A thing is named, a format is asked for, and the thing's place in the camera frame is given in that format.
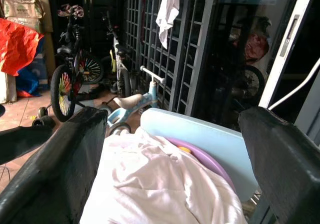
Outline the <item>pale pink cloth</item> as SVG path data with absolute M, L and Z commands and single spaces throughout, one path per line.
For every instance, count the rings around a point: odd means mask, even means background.
M 142 128 L 104 139 L 79 224 L 248 224 L 233 188 Z

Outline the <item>light blue balance bike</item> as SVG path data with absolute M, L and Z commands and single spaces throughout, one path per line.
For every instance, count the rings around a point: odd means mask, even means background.
M 126 130 L 128 133 L 130 133 L 131 127 L 127 123 L 127 120 L 130 116 L 146 107 L 158 107 L 157 82 L 164 85 L 166 83 L 166 79 L 148 70 L 143 65 L 140 67 L 140 70 L 151 76 L 148 92 L 145 94 L 134 94 L 129 97 L 113 97 L 111 100 L 119 106 L 119 108 L 115 110 L 112 110 L 112 108 L 105 101 L 98 106 L 99 109 L 107 111 L 106 137 L 113 134 L 119 135 L 123 130 Z

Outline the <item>black metal grille gate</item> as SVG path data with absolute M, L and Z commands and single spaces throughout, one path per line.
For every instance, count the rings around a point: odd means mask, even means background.
M 125 43 L 133 51 L 133 68 L 145 66 L 166 80 L 157 89 L 161 108 L 196 114 L 216 4 L 217 0 L 179 0 L 178 14 L 161 42 L 156 20 L 163 0 L 124 0 Z

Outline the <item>white hanging garment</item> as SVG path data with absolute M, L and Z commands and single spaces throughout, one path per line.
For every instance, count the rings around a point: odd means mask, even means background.
M 162 46 L 168 49 L 168 31 L 174 25 L 174 20 L 179 15 L 180 0 L 161 0 L 156 18 L 159 27 L 159 40 Z

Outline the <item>white children's bicycle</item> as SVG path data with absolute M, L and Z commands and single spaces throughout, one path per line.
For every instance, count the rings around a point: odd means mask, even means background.
M 132 53 L 132 50 L 119 43 L 119 37 L 115 31 L 116 27 L 112 25 L 109 10 L 106 11 L 106 14 L 102 15 L 102 20 L 108 23 L 107 28 L 109 32 L 107 32 L 107 35 L 113 35 L 115 57 L 112 50 L 109 53 L 111 56 L 111 71 L 113 73 L 116 72 L 117 94 L 121 98 L 126 98 L 132 95 L 132 87 L 129 71 L 123 61 Z

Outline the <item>light blue plastic stool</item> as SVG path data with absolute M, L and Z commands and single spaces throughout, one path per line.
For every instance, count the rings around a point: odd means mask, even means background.
M 242 202 L 248 201 L 258 189 L 240 132 L 159 108 L 143 112 L 140 126 L 150 135 L 184 141 L 205 151 L 230 176 Z

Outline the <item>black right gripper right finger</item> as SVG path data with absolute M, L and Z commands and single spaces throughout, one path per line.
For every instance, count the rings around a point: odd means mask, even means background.
M 238 124 L 253 174 L 279 224 L 320 224 L 320 148 L 295 125 L 263 107 Z

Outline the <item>purple plastic basin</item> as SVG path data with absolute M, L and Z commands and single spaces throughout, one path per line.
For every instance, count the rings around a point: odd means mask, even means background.
M 166 139 L 171 142 L 173 145 L 177 146 L 178 148 L 188 149 L 190 150 L 190 153 L 206 168 L 210 169 L 212 172 L 216 173 L 217 175 L 221 176 L 225 179 L 225 181 L 232 187 L 234 191 L 236 191 L 236 188 L 233 184 L 232 179 L 228 175 L 228 173 L 225 171 L 225 169 L 208 153 L 206 153 L 204 150 L 196 147 L 195 145 L 188 143 L 183 140 L 179 140 L 172 137 L 166 137 Z

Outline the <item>red plastic sheet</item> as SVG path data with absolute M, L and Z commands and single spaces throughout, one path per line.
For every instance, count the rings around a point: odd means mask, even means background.
M 36 56 L 42 33 L 22 24 L 0 18 L 0 71 L 18 76 Z

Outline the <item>black children's bicycle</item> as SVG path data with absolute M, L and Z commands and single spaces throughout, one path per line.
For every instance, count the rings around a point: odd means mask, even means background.
M 85 107 L 81 101 L 94 99 L 93 93 L 80 92 L 83 84 L 96 84 L 102 80 L 104 66 L 97 57 L 84 49 L 81 32 L 85 27 L 74 23 L 80 19 L 68 18 L 67 28 L 60 34 L 60 47 L 57 48 L 55 61 L 59 65 L 54 70 L 50 83 L 50 104 L 38 109 L 37 120 L 48 116 L 51 107 L 60 122 L 71 118 L 75 107 Z

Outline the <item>blue plastic bag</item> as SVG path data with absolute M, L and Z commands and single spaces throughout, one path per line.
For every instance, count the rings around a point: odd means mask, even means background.
M 38 97 L 40 91 L 49 89 L 44 44 L 45 38 L 43 37 L 38 43 L 33 61 L 18 71 L 18 76 L 15 78 L 18 97 Z

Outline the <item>white sliding door frame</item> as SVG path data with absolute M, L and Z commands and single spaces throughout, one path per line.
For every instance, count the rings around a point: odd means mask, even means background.
M 272 101 L 311 3 L 312 0 L 296 0 L 295 2 L 259 101 L 259 107 L 272 110 L 281 103 L 277 101 L 272 104 Z

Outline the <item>beige printed sack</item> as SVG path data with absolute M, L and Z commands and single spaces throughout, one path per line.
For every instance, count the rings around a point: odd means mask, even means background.
M 42 19 L 45 15 L 40 0 L 0 0 L 6 18 L 33 18 Z

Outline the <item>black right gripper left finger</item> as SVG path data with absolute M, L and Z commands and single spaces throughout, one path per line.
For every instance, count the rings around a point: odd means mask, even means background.
M 31 153 L 0 192 L 0 224 L 79 224 L 98 172 L 108 113 L 84 107 L 48 125 L 0 131 L 0 165 Z

